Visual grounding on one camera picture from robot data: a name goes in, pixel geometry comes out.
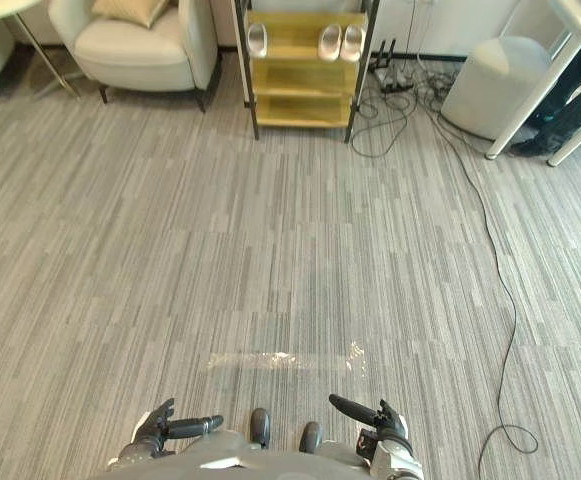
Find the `shelf frame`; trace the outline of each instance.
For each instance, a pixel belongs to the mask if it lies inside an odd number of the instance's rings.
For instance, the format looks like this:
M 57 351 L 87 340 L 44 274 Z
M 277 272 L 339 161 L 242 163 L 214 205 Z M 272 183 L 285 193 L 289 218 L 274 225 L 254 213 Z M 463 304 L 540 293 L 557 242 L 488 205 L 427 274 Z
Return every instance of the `shelf frame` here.
M 365 41 L 363 52 L 361 54 L 361 58 L 358 62 L 355 89 L 354 89 L 354 94 L 352 95 L 351 102 L 350 102 L 350 108 L 349 108 L 350 113 L 348 116 L 348 123 L 347 123 L 347 126 L 345 127 L 345 129 L 346 129 L 345 137 L 344 137 L 345 143 L 349 143 L 349 141 L 350 141 L 350 138 L 352 136 L 352 130 L 354 127 L 355 115 L 356 115 L 357 111 L 359 111 L 359 103 L 361 100 L 361 90 L 363 89 L 363 85 L 365 83 L 365 78 L 367 75 L 368 63 L 370 60 L 370 48 L 371 48 L 371 44 L 372 44 L 372 36 L 374 34 L 375 23 L 377 20 L 377 13 L 379 11 L 379 3 L 380 3 L 380 0 L 362 0 L 361 1 L 360 13 L 364 13 L 366 15 L 366 20 L 367 20 L 366 41 Z M 241 68 L 242 68 L 242 72 L 243 72 L 243 79 L 246 83 L 246 91 L 247 91 L 247 95 L 248 95 L 248 98 L 245 99 L 244 104 L 246 105 L 247 108 L 250 109 L 254 137 L 256 140 L 259 140 L 260 122 L 257 119 L 257 95 L 255 94 L 254 84 L 253 84 L 253 69 L 254 69 L 253 68 L 254 67 L 253 61 L 258 61 L 258 60 L 254 60 L 250 57 L 250 53 L 248 52 L 247 34 L 246 34 L 247 10 L 252 7 L 252 1 L 251 0 L 234 0 L 234 7 L 235 7 L 234 11 L 236 14 L 235 24 L 236 24 L 236 28 L 237 28 L 237 33 L 239 34 L 238 41 L 239 41 L 239 46 L 240 46 L 240 50 L 241 50 L 241 61 L 243 62 L 241 65 Z M 302 60 L 302 58 L 298 57 L 296 59 L 288 60 L 288 61 L 294 62 L 297 60 L 300 61 L 300 60 Z M 298 93 L 295 93 L 295 95 L 297 98 L 301 97 L 301 95 Z M 290 124 L 288 126 L 299 126 L 298 123 L 299 122 L 297 122 L 297 124 Z

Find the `gray striped carpet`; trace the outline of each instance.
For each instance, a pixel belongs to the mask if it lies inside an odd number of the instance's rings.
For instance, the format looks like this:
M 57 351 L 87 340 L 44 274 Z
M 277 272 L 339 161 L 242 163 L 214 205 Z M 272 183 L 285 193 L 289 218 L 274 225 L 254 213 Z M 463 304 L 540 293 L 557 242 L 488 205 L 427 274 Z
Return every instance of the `gray striped carpet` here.
M 367 159 L 336 130 L 255 141 L 232 54 L 205 115 L 185 95 L 104 106 L 86 80 L 80 101 L 31 98 L 48 80 L 35 58 L 0 97 L 0 480 L 99 473 L 169 396 L 241 431 L 268 408 L 273 449 L 309 420 L 353 445 L 331 392 L 390 400 L 427 478 L 476 478 L 512 308 L 421 109 Z M 483 477 L 581 479 L 581 148 L 549 168 L 457 145 L 519 309 L 504 420 L 540 442 L 499 432 Z

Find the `white armchair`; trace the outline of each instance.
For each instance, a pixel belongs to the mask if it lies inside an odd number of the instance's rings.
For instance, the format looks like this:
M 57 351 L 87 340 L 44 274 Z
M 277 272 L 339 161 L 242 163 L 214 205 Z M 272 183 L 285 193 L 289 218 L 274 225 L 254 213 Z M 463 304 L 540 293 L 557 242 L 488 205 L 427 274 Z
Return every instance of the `white armchair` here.
M 94 0 L 51 0 L 48 14 L 85 75 L 106 87 L 202 93 L 217 65 L 217 38 L 208 0 L 179 0 L 152 28 L 91 13 Z

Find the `wall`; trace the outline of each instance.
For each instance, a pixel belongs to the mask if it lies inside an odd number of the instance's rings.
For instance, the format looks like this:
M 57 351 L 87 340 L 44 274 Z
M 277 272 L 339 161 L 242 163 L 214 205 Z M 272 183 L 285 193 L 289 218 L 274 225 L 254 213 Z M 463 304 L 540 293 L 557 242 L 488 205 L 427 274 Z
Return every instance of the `wall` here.
M 381 39 L 396 37 L 395 49 L 405 51 L 414 5 L 408 51 L 416 52 L 421 45 L 421 53 L 467 55 L 480 41 L 499 34 L 516 3 L 516 0 L 439 0 L 430 4 L 418 0 L 413 4 L 412 0 L 383 0 L 373 50 L 378 50 Z
M 234 0 L 211 0 L 214 26 L 217 30 L 217 42 L 222 46 L 235 46 L 237 36 L 232 20 L 232 4 Z

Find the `shelf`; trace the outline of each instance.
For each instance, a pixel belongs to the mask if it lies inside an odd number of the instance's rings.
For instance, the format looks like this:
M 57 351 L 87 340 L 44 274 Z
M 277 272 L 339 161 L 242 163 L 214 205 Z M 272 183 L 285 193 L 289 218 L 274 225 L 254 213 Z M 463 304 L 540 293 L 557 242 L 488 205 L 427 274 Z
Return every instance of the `shelf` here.
M 357 66 L 349 62 L 257 60 L 253 65 L 257 95 L 351 97 L 356 81 Z
M 316 60 L 321 31 L 331 23 L 365 28 L 364 13 L 263 13 L 248 12 L 249 23 L 262 23 L 268 32 L 269 59 Z
M 277 127 L 338 128 L 348 125 L 350 98 L 259 96 L 257 120 Z

